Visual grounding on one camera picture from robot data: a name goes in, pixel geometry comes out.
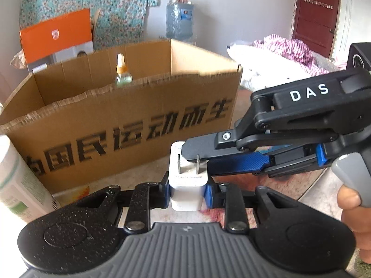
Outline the person's right hand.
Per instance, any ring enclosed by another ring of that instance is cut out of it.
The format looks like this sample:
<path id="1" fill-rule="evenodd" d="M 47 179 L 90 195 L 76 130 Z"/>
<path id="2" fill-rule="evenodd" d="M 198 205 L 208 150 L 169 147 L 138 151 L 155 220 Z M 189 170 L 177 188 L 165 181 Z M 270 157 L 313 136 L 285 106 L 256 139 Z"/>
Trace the person's right hand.
<path id="1" fill-rule="evenodd" d="M 337 194 L 337 203 L 342 209 L 342 222 L 345 223 L 355 235 L 357 248 L 361 260 L 370 264 L 370 232 L 371 212 L 370 208 L 361 206 L 359 194 L 342 185 Z"/>

